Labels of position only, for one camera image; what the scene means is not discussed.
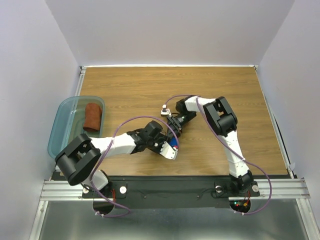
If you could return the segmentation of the brown towel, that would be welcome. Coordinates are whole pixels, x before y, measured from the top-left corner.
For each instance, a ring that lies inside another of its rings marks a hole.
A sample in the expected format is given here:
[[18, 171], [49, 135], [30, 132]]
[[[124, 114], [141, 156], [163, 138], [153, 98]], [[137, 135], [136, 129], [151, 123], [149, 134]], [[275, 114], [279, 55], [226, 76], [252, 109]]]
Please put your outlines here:
[[85, 107], [83, 130], [98, 132], [101, 128], [102, 108], [96, 103], [88, 103]]

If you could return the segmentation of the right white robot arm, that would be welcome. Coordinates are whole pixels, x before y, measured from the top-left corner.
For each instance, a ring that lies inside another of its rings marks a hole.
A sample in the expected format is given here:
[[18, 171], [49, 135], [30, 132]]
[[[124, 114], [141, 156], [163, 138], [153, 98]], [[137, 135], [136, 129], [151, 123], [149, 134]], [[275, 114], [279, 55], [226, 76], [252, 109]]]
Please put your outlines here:
[[214, 136], [223, 145], [229, 166], [231, 192], [235, 195], [248, 192], [254, 178], [239, 145], [238, 119], [227, 99], [223, 96], [203, 98], [198, 95], [184, 95], [183, 97], [176, 103], [176, 110], [180, 113], [200, 113]]

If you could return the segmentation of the blue towel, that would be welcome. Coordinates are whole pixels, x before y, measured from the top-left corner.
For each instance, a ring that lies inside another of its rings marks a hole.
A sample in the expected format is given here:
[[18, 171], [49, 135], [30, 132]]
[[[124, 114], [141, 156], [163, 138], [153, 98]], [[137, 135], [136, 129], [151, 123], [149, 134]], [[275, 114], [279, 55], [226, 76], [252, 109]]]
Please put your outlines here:
[[177, 142], [177, 140], [176, 140], [175, 138], [172, 138], [172, 139], [168, 142], [168, 144], [169, 144], [172, 148], [178, 149], [178, 142]]

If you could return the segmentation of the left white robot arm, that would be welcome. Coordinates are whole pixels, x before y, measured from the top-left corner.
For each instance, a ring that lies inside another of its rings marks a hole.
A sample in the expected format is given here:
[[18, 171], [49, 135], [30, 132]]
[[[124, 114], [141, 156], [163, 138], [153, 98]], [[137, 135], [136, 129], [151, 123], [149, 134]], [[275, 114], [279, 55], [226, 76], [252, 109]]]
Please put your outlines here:
[[115, 137], [90, 138], [83, 133], [55, 157], [55, 163], [69, 185], [82, 184], [100, 197], [106, 197], [111, 193], [111, 184], [107, 174], [96, 169], [98, 161], [116, 155], [140, 153], [146, 149], [174, 160], [177, 150], [169, 145], [169, 139], [162, 134], [162, 130], [162, 126], [153, 120], [144, 128]]

